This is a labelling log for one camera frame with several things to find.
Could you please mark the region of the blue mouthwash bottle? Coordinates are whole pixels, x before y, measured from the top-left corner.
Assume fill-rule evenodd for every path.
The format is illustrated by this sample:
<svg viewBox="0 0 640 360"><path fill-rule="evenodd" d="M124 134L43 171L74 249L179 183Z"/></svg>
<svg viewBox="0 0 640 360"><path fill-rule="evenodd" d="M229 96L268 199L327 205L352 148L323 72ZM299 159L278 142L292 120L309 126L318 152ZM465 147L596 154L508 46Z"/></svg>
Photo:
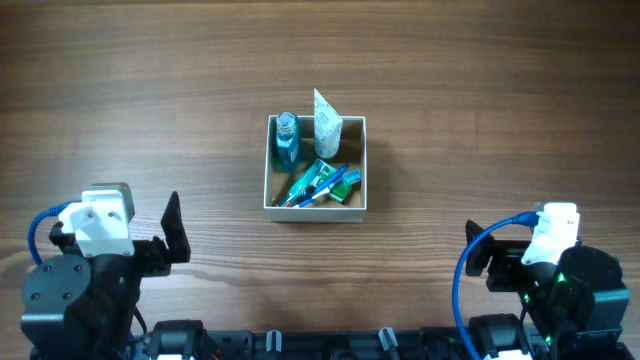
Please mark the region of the blue mouthwash bottle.
<svg viewBox="0 0 640 360"><path fill-rule="evenodd" d="M300 126L295 113L282 112L276 118L276 154L282 171L296 171L300 160Z"/></svg>

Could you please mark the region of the green white small packet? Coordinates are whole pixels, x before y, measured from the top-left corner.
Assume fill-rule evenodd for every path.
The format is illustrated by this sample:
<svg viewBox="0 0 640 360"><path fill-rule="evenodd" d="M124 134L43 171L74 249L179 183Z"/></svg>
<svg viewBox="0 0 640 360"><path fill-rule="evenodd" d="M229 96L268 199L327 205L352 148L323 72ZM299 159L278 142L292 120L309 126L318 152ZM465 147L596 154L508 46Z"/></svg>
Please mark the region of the green white small packet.
<svg viewBox="0 0 640 360"><path fill-rule="evenodd" d="M325 182L331 175L333 175L337 171L336 168L320 159L317 160L317 163L320 164L320 170L312 181L312 185L316 187ZM341 182L340 184L336 184L334 186L334 188L329 193L329 197L338 203L342 203L351 192L351 189L351 185Z"/></svg>

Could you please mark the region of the Colgate toothpaste tube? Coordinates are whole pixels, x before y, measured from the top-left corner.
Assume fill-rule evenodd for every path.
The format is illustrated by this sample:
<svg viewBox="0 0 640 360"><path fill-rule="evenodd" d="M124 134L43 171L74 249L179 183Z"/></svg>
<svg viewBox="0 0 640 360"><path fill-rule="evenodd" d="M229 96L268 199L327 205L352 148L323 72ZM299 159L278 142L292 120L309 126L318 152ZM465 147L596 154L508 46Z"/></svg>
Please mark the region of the Colgate toothpaste tube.
<svg viewBox="0 0 640 360"><path fill-rule="evenodd" d="M279 207L293 205L296 200L306 195L306 189L326 165L323 160L317 159L292 185L285 198L278 204Z"/></svg>

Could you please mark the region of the blue disposable razor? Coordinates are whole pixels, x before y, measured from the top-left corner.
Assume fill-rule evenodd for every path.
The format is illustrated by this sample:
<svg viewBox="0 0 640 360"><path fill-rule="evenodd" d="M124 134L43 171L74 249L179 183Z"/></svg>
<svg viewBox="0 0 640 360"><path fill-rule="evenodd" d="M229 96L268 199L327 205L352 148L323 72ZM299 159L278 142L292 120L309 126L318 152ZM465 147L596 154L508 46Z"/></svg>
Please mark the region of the blue disposable razor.
<svg viewBox="0 0 640 360"><path fill-rule="evenodd" d="M344 164L343 166L341 166L334 174L332 174L319 187L317 187L315 192L308 199L303 200L299 204L295 205L295 208L305 207L307 204L314 202L321 196L329 194L333 187L341 181L343 174L348 168L348 164Z"/></svg>

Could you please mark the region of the blue white toothbrush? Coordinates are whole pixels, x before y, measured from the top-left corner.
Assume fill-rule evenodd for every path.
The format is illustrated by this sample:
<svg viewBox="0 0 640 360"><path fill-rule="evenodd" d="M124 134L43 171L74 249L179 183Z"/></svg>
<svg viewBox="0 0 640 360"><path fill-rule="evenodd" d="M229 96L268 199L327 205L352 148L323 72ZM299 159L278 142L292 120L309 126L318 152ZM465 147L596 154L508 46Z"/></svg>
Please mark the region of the blue white toothbrush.
<svg viewBox="0 0 640 360"><path fill-rule="evenodd" d="M313 193L305 196L301 201L293 205L294 208L302 208L314 202L315 200L328 195L331 191L341 184L353 185L362 180L362 174L359 170L348 171L347 166L343 166L330 175L322 184L320 184Z"/></svg>

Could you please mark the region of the white lotion tube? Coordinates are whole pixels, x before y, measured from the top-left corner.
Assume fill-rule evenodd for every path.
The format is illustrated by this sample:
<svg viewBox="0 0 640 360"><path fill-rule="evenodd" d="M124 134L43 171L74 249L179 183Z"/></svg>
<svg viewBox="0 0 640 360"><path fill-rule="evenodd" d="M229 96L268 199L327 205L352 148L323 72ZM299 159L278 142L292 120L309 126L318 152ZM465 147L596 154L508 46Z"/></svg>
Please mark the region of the white lotion tube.
<svg viewBox="0 0 640 360"><path fill-rule="evenodd" d="M314 138L316 154L329 159L334 157L340 145L343 119L326 101L321 93L314 90Z"/></svg>

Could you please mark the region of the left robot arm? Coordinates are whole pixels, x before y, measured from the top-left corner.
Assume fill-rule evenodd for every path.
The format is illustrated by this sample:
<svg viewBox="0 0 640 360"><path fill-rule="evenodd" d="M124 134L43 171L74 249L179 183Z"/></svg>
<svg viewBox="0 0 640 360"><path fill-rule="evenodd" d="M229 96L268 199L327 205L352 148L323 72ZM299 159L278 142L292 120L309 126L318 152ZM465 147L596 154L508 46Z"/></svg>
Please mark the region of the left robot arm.
<svg viewBox="0 0 640 360"><path fill-rule="evenodd" d="M33 359L158 359L201 354L199 322L166 321L135 335L145 278L189 262L178 193L161 217L164 235L135 240L125 183L94 184L80 199L38 214L27 244L35 268L22 290L21 330Z"/></svg>

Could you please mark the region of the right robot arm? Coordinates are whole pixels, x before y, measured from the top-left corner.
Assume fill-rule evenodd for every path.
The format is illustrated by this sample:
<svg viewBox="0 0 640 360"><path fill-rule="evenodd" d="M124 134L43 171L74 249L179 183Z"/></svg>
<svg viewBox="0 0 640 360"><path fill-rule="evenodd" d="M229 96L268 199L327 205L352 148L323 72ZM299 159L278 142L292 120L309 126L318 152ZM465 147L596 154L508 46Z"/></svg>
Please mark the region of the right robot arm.
<svg viewBox="0 0 640 360"><path fill-rule="evenodd" d="M489 291L514 292L522 305L520 315L482 315L464 322L454 285L454 318L469 358L631 358L619 340L630 292L615 257L576 243L554 262L528 263L523 241L497 240L473 221L466 222L465 233L467 246L454 276L486 273Z"/></svg>

